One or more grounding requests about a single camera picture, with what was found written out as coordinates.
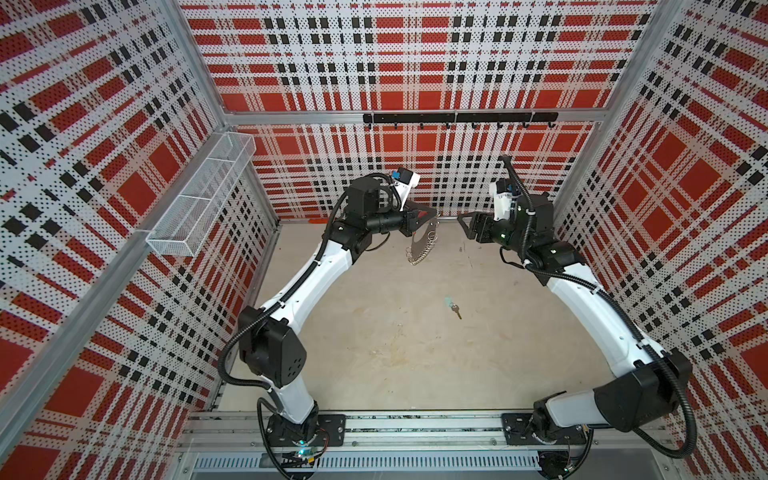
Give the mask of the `metal keyring gauge red handle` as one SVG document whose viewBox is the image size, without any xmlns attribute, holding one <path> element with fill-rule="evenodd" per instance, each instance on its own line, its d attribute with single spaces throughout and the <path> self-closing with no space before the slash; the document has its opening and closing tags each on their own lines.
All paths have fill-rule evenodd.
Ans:
<svg viewBox="0 0 768 480">
<path fill-rule="evenodd" d="M 411 237 L 411 243 L 406 248 L 406 259 L 412 266 L 420 264 L 430 254 L 438 240 L 438 227 L 439 218 L 432 215 Z"/>
</svg>

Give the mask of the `key with green cover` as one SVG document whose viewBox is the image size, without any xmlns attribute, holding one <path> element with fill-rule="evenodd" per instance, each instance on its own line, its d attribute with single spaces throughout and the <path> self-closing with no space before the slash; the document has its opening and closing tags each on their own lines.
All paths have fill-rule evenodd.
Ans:
<svg viewBox="0 0 768 480">
<path fill-rule="evenodd" d="M 462 319 L 459 306 L 450 297 L 446 297 L 444 303 L 459 319 Z"/>
</svg>

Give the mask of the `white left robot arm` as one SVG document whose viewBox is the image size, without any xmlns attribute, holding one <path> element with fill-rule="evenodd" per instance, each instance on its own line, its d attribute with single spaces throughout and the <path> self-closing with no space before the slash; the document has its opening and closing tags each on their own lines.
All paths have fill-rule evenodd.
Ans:
<svg viewBox="0 0 768 480">
<path fill-rule="evenodd" d="M 236 354 L 254 376 L 235 378 L 224 366 L 219 375 L 230 385 L 265 390 L 272 400 L 272 427 L 286 431 L 292 443 L 308 445 L 320 430 L 317 402 L 301 376 L 307 352 L 299 334 L 329 287 L 362 254 L 375 250 L 374 235 L 397 231 L 410 237 L 434 222 L 434 208 L 409 198 L 419 182 L 419 174 L 405 168 L 353 180 L 334 204 L 313 257 L 275 296 L 238 317 L 238 330 L 220 358 Z"/>
</svg>

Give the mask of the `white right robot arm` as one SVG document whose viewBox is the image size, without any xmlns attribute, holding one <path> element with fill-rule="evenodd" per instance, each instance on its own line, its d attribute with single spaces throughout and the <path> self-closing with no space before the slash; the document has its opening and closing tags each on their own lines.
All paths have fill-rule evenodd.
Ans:
<svg viewBox="0 0 768 480">
<path fill-rule="evenodd" d="M 613 374 L 602 386 L 535 402 L 531 419 L 535 435 L 552 442 L 567 428 L 610 427 L 637 434 L 667 456 L 688 454 L 697 439 L 693 408 L 686 397 L 690 361 L 644 333 L 602 287 L 578 250 L 555 237 L 553 206 L 545 196 L 499 194 L 494 201 L 493 213 L 460 215 L 467 238 L 515 252 L 520 258 L 517 267 L 532 273 L 566 305 Z M 664 447 L 643 431 L 644 425 L 676 412 L 684 422 L 682 446 Z"/>
</svg>

